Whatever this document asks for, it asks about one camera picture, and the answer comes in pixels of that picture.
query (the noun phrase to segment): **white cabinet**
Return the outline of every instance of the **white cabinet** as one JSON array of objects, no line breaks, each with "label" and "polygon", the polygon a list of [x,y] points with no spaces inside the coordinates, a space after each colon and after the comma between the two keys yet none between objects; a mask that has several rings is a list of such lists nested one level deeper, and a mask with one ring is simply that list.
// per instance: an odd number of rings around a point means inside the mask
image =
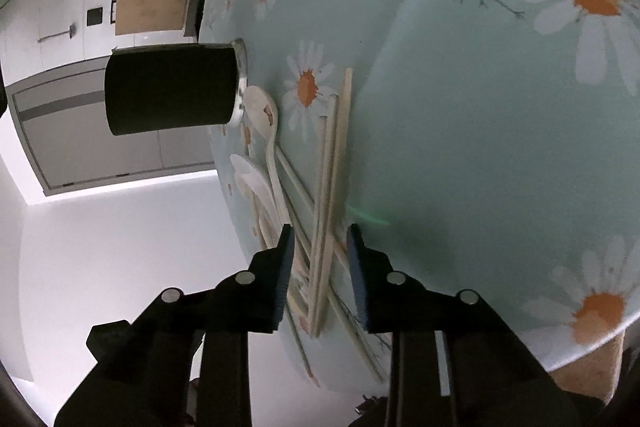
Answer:
[{"label": "white cabinet", "polygon": [[7,88],[18,137],[45,195],[213,169],[206,127],[111,134],[104,106],[107,61],[70,64]]},{"label": "white cabinet", "polygon": [[40,0],[31,9],[38,10],[39,38],[66,31],[72,24],[76,28],[73,38],[62,35],[40,44],[43,70],[84,60],[82,0]]}]

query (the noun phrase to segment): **cabinet door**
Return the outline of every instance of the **cabinet door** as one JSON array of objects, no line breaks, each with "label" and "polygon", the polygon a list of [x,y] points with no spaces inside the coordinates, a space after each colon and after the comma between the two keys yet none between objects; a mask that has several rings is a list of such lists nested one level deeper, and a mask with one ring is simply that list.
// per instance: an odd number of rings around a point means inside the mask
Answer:
[{"label": "cabinet door", "polygon": [[162,170],[158,133],[113,136],[104,102],[55,111],[22,125],[50,188]]},{"label": "cabinet door", "polygon": [[212,167],[213,153],[205,126],[165,129],[159,134],[164,167],[191,165],[202,166],[202,170]]},{"label": "cabinet door", "polygon": [[18,137],[46,195],[214,168],[207,128],[113,136],[104,105],[109,57],[8,87]]},{"label": "cabinet door", "polygon": [[73,37],[60,35],[40,44],[42,69],[50,70],[84,60],[84,21],[82,0],[40,0],[40,38],[68,31]]},{"label": "cabinet door", "polygon": [[181,30],[187,0],[118,0],[116,35]]}]

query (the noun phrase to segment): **white wall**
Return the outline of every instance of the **white wall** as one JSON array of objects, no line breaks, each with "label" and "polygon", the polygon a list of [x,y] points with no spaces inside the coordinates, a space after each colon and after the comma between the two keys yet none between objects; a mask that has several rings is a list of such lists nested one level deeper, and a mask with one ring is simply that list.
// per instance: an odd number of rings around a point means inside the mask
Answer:
[{"label": "white wall", "polygon": [[[0,10],[0,62],[5,86],[64,64],[110,55],[116,47],[194,41],[182,30],[116,36],[115,25],[110,23],[111,1],[12,0]],[[102,24],[86,26],[86,11],[97,7],[102,7]],[[38,43],[39,38],[64,31],[71,23],[78,31],[72,39],[61,36]],[[0,121],[0,156],[27,204],[49,199],[8,117]]]},{"label": "white wall", "polygon": [[[192,293],[244,268],[216,178],[30,207],[20,312],[37,393],[23,385],[32,393],[26,398],[52,425],[95,363],[84,344],[93,325],[132,322],[168,286]],[[354,418],[359,397],[304,383],[277,337],[252,335],[250,356],[257,427],[299,426],[301,419],[338,427]]]},{"label": "white wall", "polygon": [[20,237],[26,204],[0,158],[0,359],[7,372],[31,380],[18,302]]}]

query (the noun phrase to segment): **light blue tablecloth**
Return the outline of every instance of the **light blue tablecloth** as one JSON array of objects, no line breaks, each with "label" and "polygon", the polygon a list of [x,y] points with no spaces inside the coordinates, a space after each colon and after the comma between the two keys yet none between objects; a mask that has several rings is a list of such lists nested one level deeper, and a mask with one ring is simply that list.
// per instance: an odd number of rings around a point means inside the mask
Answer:
[{"label": "light blue tablecloth", "polygon": [[[428,289],[476,289],[554,369],[640,314],[639,3],[207,0],[200,39],[244,39],[249,83],[275,99],[279,142],[309,189],[314,122],[353,68],[337,228],[358,222]],[[249,258],[259,245],[229,162],[247,137],[212,130]],[[316,376],[378,389],[340,332],[331,319],[305,340]]]}]

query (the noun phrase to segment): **ceramic spoon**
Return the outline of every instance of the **ceramic spoon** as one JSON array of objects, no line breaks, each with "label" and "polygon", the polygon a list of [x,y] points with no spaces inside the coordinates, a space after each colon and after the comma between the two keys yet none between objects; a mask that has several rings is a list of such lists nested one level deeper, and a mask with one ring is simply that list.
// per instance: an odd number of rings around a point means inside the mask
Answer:
[{"label": "ceramic spoon", "polygon": [[229,159],[236,170],[236,180],[241,180],[253,191],[262,206],[265,207],[271,222],[280,229],[281,223],[271,194],[270,183],[264,172],[245,156],[232,154]]},{"label": "ceramic spoon", "polygon": [[[289,203],[289,212],[291,214],[291,217],[293,218],[293,224],[295,227],[298,227],[300,230],[298,239],[300,240],[302,249],[305,252],[306,256],[309,257],[311,255],[311,244],[309,243],[308,237],[306,237],[305,230],[302,228],[302,225],[300,225],[298,216],[293,210],[293,207],[291,206],[291,202],[289,201],[289,198],[287,198],[287,203]],[[355,347],[356,352],[358,353],[358,356],[360,357],[364,365],[367,367],[367,369],[369,369],[369,371],[371,372],[371,376],[378,381],[382,381],[382,377],[380,375],[383,373],[383,370],[376,366],[376,362],[372,360],[372,358],[367,353],[367,350],[364,347],[363,341],[360,339],[360,336],[356,333],[356,330],[353,328],[353,326],[349,322],[349,319],[347,318],[347,315],[342,309],[342,306],[338,302],[338,299],[335,296],[334,290],[331,288],[331,286],[329,286],[327,298],[328,298],[329,304],[331,304],[331,308],[334,310],[335,315],[338,317],[340,324],[346,331],[347,336],[349,337],[350,341]]]},{"label": "ceramic spoon", "polygon": [[260,215],[258,214],[258,205],[256,204],[256,201],[255,201],[255,194],[251,190],[249,185],[246,184],[246,182],[244,181],[244,178],[242,178],[238,174],[238,172],[236,172],[235,178],[236,178],[236,185],[238,186],[238,190],[240,190],[242,197],[251,203],[251,213],[252,213],[252,216],[254,217],[254,230],[258,236],[258,241],[260,241],[260,247],[263,250],[266,250],[267,243],[264,240],[264,235],[260,231]]},{"label": "ceramic spoon", "polygon": [[271,188],[273,189],[273,197],[276,203],[276,209],[280,216],[281,222],[291,223],[287,204],[284,200],[284,193],[278,171],[276,169],[275,145],[276,133],[278,131],[278,110],[271,97],[265,93],[260,87],[248,86],[242,97],[244,110],[251,120],[251,123],[258,130],[261,136],[267,140],[267,170],[271,179]]}]

